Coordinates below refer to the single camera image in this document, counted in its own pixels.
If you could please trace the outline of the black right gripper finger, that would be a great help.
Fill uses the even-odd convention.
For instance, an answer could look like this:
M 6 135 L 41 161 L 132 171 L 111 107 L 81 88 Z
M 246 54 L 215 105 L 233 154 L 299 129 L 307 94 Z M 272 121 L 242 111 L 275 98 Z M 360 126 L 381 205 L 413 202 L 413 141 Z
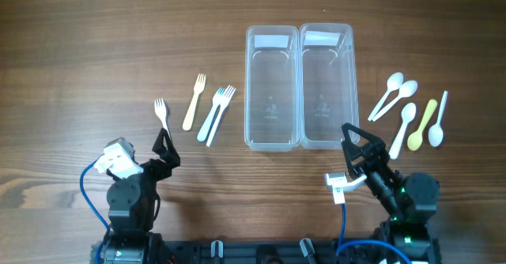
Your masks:
M 362 130 L 361 128 L 356 127 L 350 123 L 347 124 L 347 130 L 355 134 L 358 134 L 360 137 L 366 139 L 368 142 L 366 145 L 362 146 L 356 145 L 352 142 L 351 145 L 349 146 L 350 153 L 362 153 L 364 150 L 366 152 L 367 151 L 381 152 L 385 150 L 386 145 L 384 141 L 381 138 L 375 136 L 374 134 Z
M 351 123 L 345 123 L 342 125 L 342 131 L 344 135 L 344 140 L 342 141 L 342 149 L 345 156 L 347 165 L 359 165 L 364 163 L 364 156 L 362 154 L 362 149 L 355 142 L 352 141 L 350 136 L 350 132 L 353 134 L 357 134 L 359 137 L 362 137 L 364 131 Z

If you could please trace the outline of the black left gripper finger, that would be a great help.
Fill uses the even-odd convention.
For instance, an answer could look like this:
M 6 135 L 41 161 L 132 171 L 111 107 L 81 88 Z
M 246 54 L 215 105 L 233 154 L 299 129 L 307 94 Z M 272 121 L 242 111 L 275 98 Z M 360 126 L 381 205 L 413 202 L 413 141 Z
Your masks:
M 152 151 L 162 160 L 168 159 L 169 142 L 171 141 L 165 128 L 161 128 L 153 144 Z
M 170 165 L 171 168 L 177 168 L 180 166 L 180 157 L 179 157 L 179 154 L 177 153 L 173 143 L 172 143 L 172 139 L 166 135 L 164 137 L 165 139 L 165 143 L 166 143 L 166 153 L 164 155 L 164 160 L 167 164 Z

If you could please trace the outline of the yellow plastic spoon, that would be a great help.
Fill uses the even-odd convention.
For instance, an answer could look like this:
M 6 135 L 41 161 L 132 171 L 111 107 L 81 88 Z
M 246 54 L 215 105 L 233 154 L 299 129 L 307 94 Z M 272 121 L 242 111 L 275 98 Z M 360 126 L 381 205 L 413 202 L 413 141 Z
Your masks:
M 423 131 L 436 110 L 437 104 L 438 102 L 434 99 L 429 100 L 427 103 L 419 127 L 407 139 L 407 146 L 409 150 L 417 151 L 421 147 L 423 142 Z

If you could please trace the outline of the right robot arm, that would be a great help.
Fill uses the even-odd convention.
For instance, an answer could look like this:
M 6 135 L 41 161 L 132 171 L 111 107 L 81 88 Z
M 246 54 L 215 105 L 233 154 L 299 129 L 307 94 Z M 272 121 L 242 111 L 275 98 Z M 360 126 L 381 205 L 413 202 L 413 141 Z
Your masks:
M 342 149 L 352 180 L 363 181 L 389 217 L 369 239 L 336 246 L 336 263 L 441 263 L 439 240 L 429 227 L 437 209 L 440 184 L 416 172 L 392 171 L 384 141 L 350 123 L 342 125 Z

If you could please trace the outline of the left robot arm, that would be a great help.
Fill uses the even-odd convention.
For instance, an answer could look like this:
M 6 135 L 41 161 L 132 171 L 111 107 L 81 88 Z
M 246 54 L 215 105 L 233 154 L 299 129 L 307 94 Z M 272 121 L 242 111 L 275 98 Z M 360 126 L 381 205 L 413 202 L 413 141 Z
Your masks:
M 158 155 L 139 164 L 134 147 L 125 138 L 117 138 L 104 148 L 93 165 L 111 176 L 106 199 L 109 204 L 108 228 L 103 240 L 93 247 L 91 263 L 169 263 L 177 262 L 160 233 L 152 232 L 160 211 L 157 183 L 172 176 L 180 166 L 170 133 L 160 129 L 152 151 Z

